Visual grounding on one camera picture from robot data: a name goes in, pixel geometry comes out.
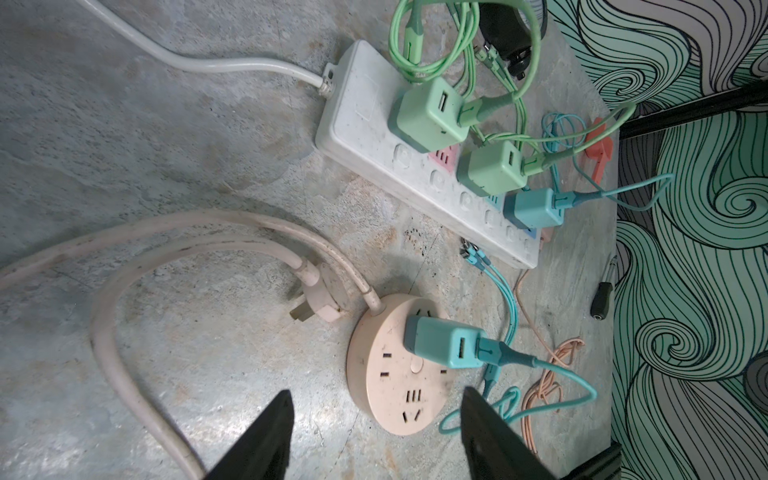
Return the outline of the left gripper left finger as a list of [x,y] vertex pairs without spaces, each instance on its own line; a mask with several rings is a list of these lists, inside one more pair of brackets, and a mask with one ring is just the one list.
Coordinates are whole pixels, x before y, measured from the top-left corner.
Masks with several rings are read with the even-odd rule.
[[290,391],[285,389],[204,478],[283,480],[290,460],[293,426],[294,405]]

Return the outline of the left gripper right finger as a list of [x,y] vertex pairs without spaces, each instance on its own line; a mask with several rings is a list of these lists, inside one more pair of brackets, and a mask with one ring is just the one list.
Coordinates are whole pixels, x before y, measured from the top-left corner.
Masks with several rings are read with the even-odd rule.
[[460,428],[472,479],[556,479],[473,387],[463,392]]

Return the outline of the teal charger plug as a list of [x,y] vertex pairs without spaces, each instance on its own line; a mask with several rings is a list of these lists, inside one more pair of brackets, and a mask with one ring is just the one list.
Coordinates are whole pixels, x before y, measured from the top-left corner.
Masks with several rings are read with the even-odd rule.
[[[585,142],[594,127],[587,125],[582,117],[575,114],[549,113],[542,119],[544,134],[543,151],[560,153]],[[525,230],[541,230],[563,224],[565,212],[586,202],[607,199],[626,210],[645,212],[651,209],[659,197],[675,180],[673,173],[650,177],[637,183],[606,190],[591,180],[591,174],[584,172],[577,162],[573,163],[577,173],[582,175],[593,189],[589,192],[562,191],[559,171],[552,167],[553,186],[541,189],[523,189],[511,193],[504,200],[505,218]]]
[[542,369],[545,373],[560,374],[585,390],[585,394],[573,400],[560,400],[524,410],[523,396],[519,388],[511,387],[491,407],[507,424],[522,421],[537,413],[564,408],[574,408],[597,400],[598,392],[586,380],[569,368],[556,363],[545,362],[512,348],[512,342],[519,327],[519,309],[510,284],[488,256],[475,244],[467,243],[461,251],[464,260],[486,274],[497,286],[507,305],[508,328],[502,340],[494,340],[485,330],[465,323],[441,319],[430,313],[416,313],[408,316],[405,325],[404,346],[406,350],[424,360],[429,360],[445,369],[485,369],[482,397],[486,399],[507,365],[521,365]]

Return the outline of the pink round socket with cable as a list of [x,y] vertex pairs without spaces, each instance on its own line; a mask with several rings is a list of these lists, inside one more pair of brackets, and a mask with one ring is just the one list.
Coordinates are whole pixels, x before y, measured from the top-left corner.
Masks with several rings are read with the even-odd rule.
[[[335,260],[356,285],[368,306],[350,339],[346,379],[355,405],[385,431],[408,436],[424,430],[445,405],[453,374],[435,361],[412,352],[406,341],[407,321],[442,316],[443,307],[424,297],[392,294],[380,297],[356,266],[332,243],[295,223],[244,211],[195,210],[152,217],[81,236],[18,260],[1,271],[8,288],[50,266],[130,240],[173,229],[231,223],[281,232]],[[343,315],[346,293],[338,276],[289,248],[263,238],[208,235],[171,242],[122,266],[102,287],[90,317],[90,343],[96,363],[114,392],[139,423],[190,479],[205,473],[203,463],[181,434],[151,404],[129,374],[117,346],[116,307],[124,291],[144,274],[172,261],[214,251],[251,251],[286,264],[302,284],[305,304],[328,322]]]

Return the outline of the white power strip coloured sockets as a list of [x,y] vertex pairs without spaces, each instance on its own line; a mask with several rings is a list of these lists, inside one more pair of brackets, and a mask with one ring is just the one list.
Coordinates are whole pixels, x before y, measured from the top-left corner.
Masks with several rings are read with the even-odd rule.
[[337,63],[326,66],[323,74],[264,57],[196,59],[165,49],[98,1],[81,5],[134,45],[174,68],[206,74],[267,71],[312,85],[327,98],[315,136],[315,144],[324,155],[511,267],[537,266],[539,235],[506,220],[500,209],[389,130],[389,112],[408,83],[368,42],[355,41]]

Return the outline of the light green charger plug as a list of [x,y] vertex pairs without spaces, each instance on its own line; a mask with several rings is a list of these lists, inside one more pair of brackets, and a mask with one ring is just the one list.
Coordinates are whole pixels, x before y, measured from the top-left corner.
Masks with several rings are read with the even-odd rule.
[[389,31],[391,60],[410,88],[395,101],[389,128],[421,153],[441,150],[466,140],[471,128],[495,111],[522,102],[533,77],[497,97],[472,99],[476,63],[472,52],[481,12],[478,1],[448,1],[457,38],[448,54],[429,64],[422,62],[423,8],[426,1],[400,1]]

